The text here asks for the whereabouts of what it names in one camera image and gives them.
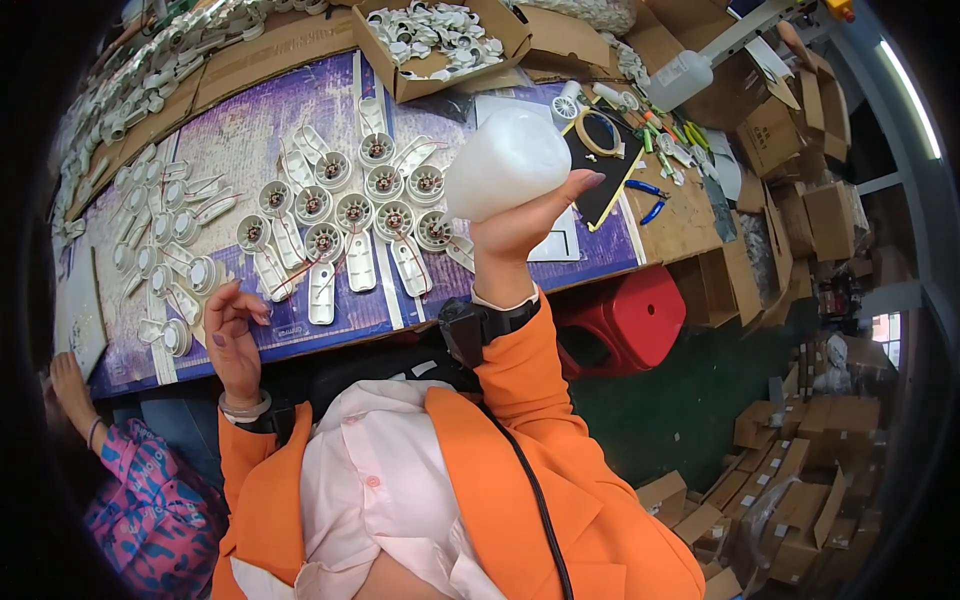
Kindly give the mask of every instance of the bracelet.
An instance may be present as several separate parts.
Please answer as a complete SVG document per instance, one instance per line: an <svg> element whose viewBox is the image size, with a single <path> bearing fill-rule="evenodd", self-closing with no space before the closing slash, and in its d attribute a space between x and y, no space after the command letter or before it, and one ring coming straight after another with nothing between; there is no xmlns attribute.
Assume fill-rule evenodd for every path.
<svg viewBox="0 0 960 600"><path fill-rule="evenodd" d="M590 138L589 134L587 133L587 128L584 127L584 119L587 118L588 116L598 118L601 121L604 121L607 123L607 125L610 127L610 131L612 132L612 136L613 136L612 148L610 149L601 148L599 144L597 144L595 141L593 141ZM592 108L588 110L584 110L579 115L577 115L577 120L574 121L573 127L577 132L577 137L580 138L580 141L583 142L584 146L598 156L613 156L617 153L617 151L620 150L620 143L623 141L620 138L620 130L616 128L616 125L613 123L610 117L600 112L599 110L594 110Z"/></svg>
<svg viewBox="0 0 960 600"><path fill-rule="evenodd" d="M224 417L227 417L227 420L231 423L236 424L237 422L254 422L257 420L260 415L263 415L268 410L270 410L270 405L273 404L273 399L270 397L270 394L265 390L260 390L260 397L263 399L262 402L252 406L250 408L235 408L227 404L227 392L223 391L220 394L220 400L218 404L220 406L221 412L223 412Z"/></svg>
<svg viewBox="0 0 960 600"><path fill-rule="evenodd" d="M93 423L90 424L90 429L86 432L86 449L93 449L93 430L97 428L97 425L104 422L104 418L100 415L97 415L97 418L93 420Z"/></svg>

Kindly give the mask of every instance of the white squeeze bottle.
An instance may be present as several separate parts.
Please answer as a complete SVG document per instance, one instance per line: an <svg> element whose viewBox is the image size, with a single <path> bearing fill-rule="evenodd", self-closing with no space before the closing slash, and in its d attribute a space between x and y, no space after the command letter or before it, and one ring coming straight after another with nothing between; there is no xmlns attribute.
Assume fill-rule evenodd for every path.
<svg viewBox="0 0 960 600"><path fill-rule="evenodd" d="M647 98L669 112L713 83L710 61L692 50L684 50L650 78Z"/></svg>
<svg viewBox="0 0 960 600"><path fill-rule="evenodd" d="M570 149L551 121L523 108L490 115L444 176L446 214L486 221L560 187Z"/></svg>

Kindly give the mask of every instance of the green floor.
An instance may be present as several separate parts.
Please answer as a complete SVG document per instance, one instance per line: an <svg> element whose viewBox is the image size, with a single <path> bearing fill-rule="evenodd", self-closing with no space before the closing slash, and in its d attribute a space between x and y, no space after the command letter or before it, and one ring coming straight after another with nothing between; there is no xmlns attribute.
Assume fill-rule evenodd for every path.
<svg viewBox="0 0 960 600"><path fill-rule="evenodd" d="M689 489L704 492L732 451L733 419L769 397L767 378L786 374L793 348L816 328L809 299L794 303L785 326L745 339L737 318L697 335L684 331L655 369L577 380L570 395L607 463L628 483L677 469Z"/></svg>

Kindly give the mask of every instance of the red stool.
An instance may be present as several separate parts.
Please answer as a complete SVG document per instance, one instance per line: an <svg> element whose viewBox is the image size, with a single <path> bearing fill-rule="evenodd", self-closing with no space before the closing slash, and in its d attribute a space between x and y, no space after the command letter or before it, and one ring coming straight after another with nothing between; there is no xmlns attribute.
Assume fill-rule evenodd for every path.
<svg viewBox="0 0 960 600"><path fill-rule="evenodd" d="M553 315L567 380L653 369L673 347L686 317L680 290L662 266L594 284L589 296L581 295L580 300L586 304L561 306ZM606 360L582 365L564 344L569 350L599 348L607 354Z"/></svg>

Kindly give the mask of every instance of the woman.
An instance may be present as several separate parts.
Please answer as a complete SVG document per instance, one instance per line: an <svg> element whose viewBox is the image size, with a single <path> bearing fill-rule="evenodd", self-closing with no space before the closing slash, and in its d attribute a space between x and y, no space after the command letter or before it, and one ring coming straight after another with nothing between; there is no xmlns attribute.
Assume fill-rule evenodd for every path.
<svg viewBox="0 0 960 600"><path fill-rule="evenodd" d="M58 436L61 467L71 466L63 470L74 499L88 507L84 522L110 564L137 597L203 597L227 529L212 403L146 400L106 426L73 352L54 357L50 381L54 427L60 408L76 429ZM90 450L101 473L72 468Z"/></svg>
<svg viewBox="0 0 960 600"><path fill-rule="evenodd" d="M470 225L474 302L540 303L484 348L476 374L540 482L579 600L702 598L689 550L647 515L570 414L549 306L527 271L529 251L603 178L574 171L557 190ZM225 388L220 448L232 512L214 599L562 597L517 455L449 384L359 381L316 425L310 403L298 406L280 448L275 434L242 428L267 402L248 316L268 324L269 307L238 281L206 303L207 348Z"/></svg>

